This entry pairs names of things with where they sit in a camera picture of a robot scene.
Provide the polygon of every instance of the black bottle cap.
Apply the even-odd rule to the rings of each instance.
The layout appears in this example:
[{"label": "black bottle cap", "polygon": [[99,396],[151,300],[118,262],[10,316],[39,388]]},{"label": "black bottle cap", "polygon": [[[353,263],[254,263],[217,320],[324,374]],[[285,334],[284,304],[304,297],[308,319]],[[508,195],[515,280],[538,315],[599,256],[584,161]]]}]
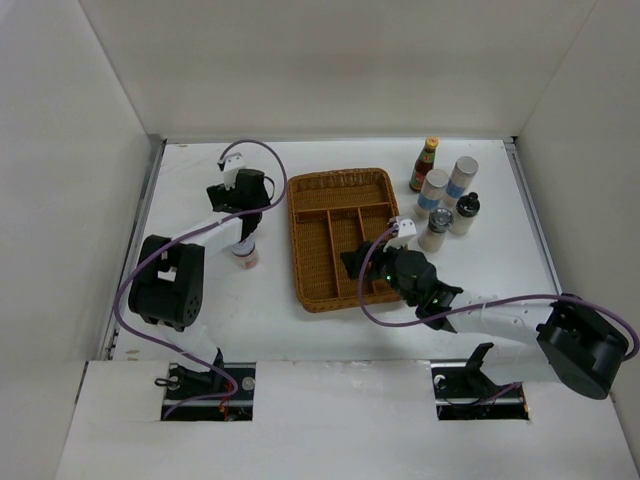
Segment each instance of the black bottle cap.
[{"label": "black bottle cap", "polygon": [[478,200],[478,194],[471,192],[468,195],[463,195],[456,203],[456,210],[461,217],[475,217],[480,211],[480,200]]}]

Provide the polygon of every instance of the red sauce bottle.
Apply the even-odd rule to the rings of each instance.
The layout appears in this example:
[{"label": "red sauce bottle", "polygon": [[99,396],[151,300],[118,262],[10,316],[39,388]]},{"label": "red sauce bottle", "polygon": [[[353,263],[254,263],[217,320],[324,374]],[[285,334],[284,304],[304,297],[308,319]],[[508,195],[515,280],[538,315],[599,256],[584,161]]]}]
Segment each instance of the red sauce bottle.
[{"label": "red sauce bottle", "polygon": [[411,180],[409,181],[409,187],[414,192],[419,192],[424,183],[424,177],[429,170],[433,168],[433,164],[436,160],[436,147],[438,146],[438,137],[428,137],[424,142],[424,148],[416,164],[413,167],[413,173],[411,174]]}]

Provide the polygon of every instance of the small jar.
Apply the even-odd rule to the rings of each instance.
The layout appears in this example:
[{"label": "small jar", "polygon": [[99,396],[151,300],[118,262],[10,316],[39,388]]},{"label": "small jar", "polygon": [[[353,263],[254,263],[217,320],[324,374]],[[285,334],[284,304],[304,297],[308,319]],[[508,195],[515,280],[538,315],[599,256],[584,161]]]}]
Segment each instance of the small jar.
[{"label": "small jar", "polygon": [[418,245],[426,252],[437,252],[447,230],[453,224],[453,214],[446,208],[436,208],[429,215],[429,224],[420,234]]},{"label": "small jar", "polygon": [[469,195],[463,195],[456,203],[453,211],[453,225],[449,229],[454,235],[464,235],[471,228],[471,224],[478,216],[480,211],[480,201],[478,194],[471,192]]},{"label": "small jar", "polygon": [[231,253],[239,267],[250,269],[258,263],[258,250],[253,234],[249,235],[242,242],[238,242],[231,246]]},{"label": "small jar", "polygon": [[478,171],[478,162],[473,157],[460,157],[453,167],[449,184],[442,200],[453,207],[464,191],[471,185],[473,177]]},{"label": "small jar", "polygon": [[449,175],[444,170],[434,168],[427,173],[418,196],[418,203],[414,205],[414,210],[419,217],[429,218],[429,212],[440,203],[448,182]]}]

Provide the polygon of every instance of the bottle label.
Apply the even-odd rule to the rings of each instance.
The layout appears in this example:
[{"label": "bottle label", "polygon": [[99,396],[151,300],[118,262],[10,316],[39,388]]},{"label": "bottle label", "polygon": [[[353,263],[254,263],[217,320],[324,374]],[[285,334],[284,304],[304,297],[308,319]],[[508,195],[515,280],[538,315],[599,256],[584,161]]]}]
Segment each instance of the bottle label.
[{"label": "bottle label", "polygon": [[422,184],[424,183],[424,173],[420,173],[416,170],[413,171],[413,175],[411,176],[411,181],[409,185],[416,190],[420,190],[422,188]]},{"label": "bottle label", "polygon": [[465,187],[459,187],[451,181],[449,182],[449,185],[447,185],[447,195],[451,198],[460,198],[465,190]]},{"label": "bottle label", "polygon": [[438,206],[439,203],[440,199],[431,200],[430,198],[425,197],[422,193],[418,197],[418,205],[420,205],[420,208],[424,210],[433,210]]},{"label": "bottle label", "polygon": [[420,153],[420,161],[423,163],[429,163],[433,166],[433,162],[436,157],[436,152],[427,152],[425,150]]}]

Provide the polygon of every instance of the white wall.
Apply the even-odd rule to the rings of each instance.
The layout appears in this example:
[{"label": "white wall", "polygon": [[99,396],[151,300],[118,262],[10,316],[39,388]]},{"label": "white wall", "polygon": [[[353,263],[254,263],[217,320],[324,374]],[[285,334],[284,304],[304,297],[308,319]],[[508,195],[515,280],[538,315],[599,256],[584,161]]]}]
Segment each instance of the white wall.
[{"label": "white wall", "polygon": [[[640,2],[599,0],[518,147],[563,288],[640,330]],[[614,386],[640,460],[640,374]]]},{"label": "white wall", "polygon": [[149,142],[77,0],[0,0],[0,476],[52,478]]},{"label": "white wall", "polygon": [[81,0],[148,132],[515,135],[593,0]]}]

